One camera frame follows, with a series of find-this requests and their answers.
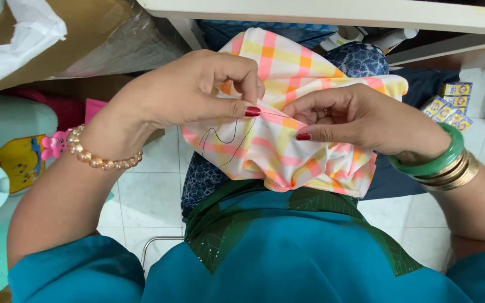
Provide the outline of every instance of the red fingernail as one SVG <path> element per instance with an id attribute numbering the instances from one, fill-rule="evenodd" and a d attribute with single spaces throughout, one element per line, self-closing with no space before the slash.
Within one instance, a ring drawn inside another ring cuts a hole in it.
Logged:
<path id="1" fill-rule="evenodd" d="M 257 117 L 259 114 L 261 114 L 261 110 L 259 107 L 255 106 L 248 106 L 248 108 L 246 108 L 246 112 L 244 113 L 246 117 Z"/>
<path id="2" fill-rule="evenodd" d="M 312 135 L 308 132 L 302 132 L 295 137 L 295 139 L 299 141 L 310 140 L 311 138 L 312 138 Z"/>

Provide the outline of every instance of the green jade bangle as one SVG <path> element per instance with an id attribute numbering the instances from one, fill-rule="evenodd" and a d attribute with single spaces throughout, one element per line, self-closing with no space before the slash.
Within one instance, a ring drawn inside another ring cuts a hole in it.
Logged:
<path id="1" fill-rule="evenodd" d="M 432 162 L 418 165 L 406 166 L 400 164 L 395 156 L 388 156 L 388 160 L 400 172 L 409 176 L 428 176 L 440 172 L 442 169 L 452 164 L 463 151 L 463 135 L 455 127 L 446 123 L 439 122 L 439 126 L 446 131 L 452 138 L 447 150 Z"/>

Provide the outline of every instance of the gathered fabric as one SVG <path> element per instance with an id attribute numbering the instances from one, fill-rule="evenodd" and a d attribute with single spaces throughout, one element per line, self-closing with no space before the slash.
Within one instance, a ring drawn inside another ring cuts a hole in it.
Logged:
<path id="1" fill-rule="evenodd" d="M 376 155 L 346 143 L 297 141 L 306 125 L 281 109 L 309 92 L 366 84 L 401 101 L 407 81 L 395 75 L 348 78 L 320 55 L 280 35 L 248 29 L 220 52 L 255 60 L 266 92 L 252 119 L 215 119 L 181 127 L 185 141 L 232 180 L 263 179 L 285 192 L 307 186 L 363 197 L 375 171 Z M 218 97 L 239 98 L 232 81 L 218 86 Z"/>

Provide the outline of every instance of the teal top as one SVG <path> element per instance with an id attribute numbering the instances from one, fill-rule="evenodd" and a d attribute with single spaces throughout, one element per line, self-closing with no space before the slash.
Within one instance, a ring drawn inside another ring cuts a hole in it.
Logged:
<path id="1" fill-rule="evenodd" d="M 231 181 L 200 203 L 185 241 L 151 266 L 89 236 L 23 258 L 12 302 L 485 302 L 485 252 L 423 267 L 345 196 Z"/>

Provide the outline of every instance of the peach bead bracelet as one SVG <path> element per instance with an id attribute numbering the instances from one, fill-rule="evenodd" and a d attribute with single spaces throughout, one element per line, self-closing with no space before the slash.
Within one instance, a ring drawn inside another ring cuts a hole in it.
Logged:
<path id="1" fill-rule="evenodd" d="M 76 158 L 81 162 L 89 162 L 89 166 L 92 168 L 102 167 L 104 170 L 111 170 L 114 168 L 117 170 L 122 170 L 134 167 L 142 161 L 143 150 L 141 149 L 134 157 L 126 160 L 111 161 L 91 155 L 91 153 L 86 151 L 80 143 L 80 134 L 84 128 L 85 124 L 74 127 L 67 136 L 68 151 L 71 154 L 76 154 Z"/>

